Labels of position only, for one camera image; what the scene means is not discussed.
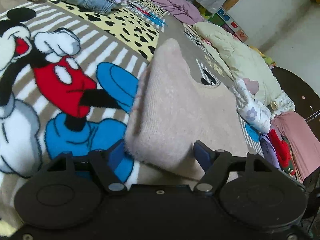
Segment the purple crumpled bedsheet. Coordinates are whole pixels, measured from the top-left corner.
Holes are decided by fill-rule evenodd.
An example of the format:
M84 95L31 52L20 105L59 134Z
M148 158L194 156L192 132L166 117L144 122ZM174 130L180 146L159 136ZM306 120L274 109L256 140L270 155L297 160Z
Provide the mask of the purple crumpled bedsheet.
M151 0L156 5L159 5L166 11L172 14L177 20L188 25L193 25L197 22L203 22L199 10L195 5L186 0Z

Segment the Mickey Mouse print blanket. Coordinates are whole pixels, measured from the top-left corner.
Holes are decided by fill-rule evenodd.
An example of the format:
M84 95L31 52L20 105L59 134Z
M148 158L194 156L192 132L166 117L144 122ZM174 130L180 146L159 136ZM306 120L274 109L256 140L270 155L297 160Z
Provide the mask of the Mickey Mouse print blanket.
M123 136L123 110L79 104L87 90L100 90L98 64L116 64L117 76L132 81L172 37L196 80L221 81L218 63L183 24L147 0L134 1L167 26L128 6L105 16L57 0L1 0L1 220L10 230L22 225L17 190L50 157L84 153Z

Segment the dark round table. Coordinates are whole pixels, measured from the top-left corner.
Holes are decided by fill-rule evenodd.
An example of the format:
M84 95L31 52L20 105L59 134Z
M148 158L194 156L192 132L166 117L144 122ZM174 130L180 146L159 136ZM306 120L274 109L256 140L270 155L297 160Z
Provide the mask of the dark round table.
M319 96L303 79L287 69L274 67L272 73L282 90L295 103L296 112L319 138Z

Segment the white floral cloth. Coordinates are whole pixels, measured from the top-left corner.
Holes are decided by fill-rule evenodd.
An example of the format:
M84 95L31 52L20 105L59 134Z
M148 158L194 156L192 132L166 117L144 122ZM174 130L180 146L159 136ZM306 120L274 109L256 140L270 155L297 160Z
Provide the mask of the white floral cloth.
M236 79L231 91L236 98L237 113L260 133L270 131L271 120L276 116L296 109L293 100L284 91L271 102L262 103L249 91L243 79Z

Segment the red green plush toy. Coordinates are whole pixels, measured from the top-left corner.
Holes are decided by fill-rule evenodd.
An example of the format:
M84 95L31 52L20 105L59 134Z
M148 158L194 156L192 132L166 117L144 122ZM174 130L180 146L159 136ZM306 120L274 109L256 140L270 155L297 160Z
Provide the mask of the red green plush toy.
M286 143L286 141L279 139L274 129L271 129L267 135L276 152L279 166L285 173L294 176L296 170L291 158L290 148L288 144Z

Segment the pink knit sweater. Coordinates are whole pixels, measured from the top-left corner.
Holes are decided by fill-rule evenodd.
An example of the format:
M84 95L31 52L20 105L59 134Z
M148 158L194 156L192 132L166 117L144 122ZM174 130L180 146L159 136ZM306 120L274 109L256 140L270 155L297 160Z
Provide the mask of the pink knit sweater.
M199 180L203 169L193 154L197 140L235 156L248 153L233 93L223 83L196 82L178 42L170 38L140 77L125 146L138 161Z

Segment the pink folded garment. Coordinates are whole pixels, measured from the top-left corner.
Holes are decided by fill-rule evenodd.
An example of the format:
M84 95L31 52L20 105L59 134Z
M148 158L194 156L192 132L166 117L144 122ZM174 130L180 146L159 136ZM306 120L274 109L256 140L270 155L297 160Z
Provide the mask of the pink folded garment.
M278 115L271 124L288 139L298 178L304 181L319 167L319 140L303 117L296 112Z

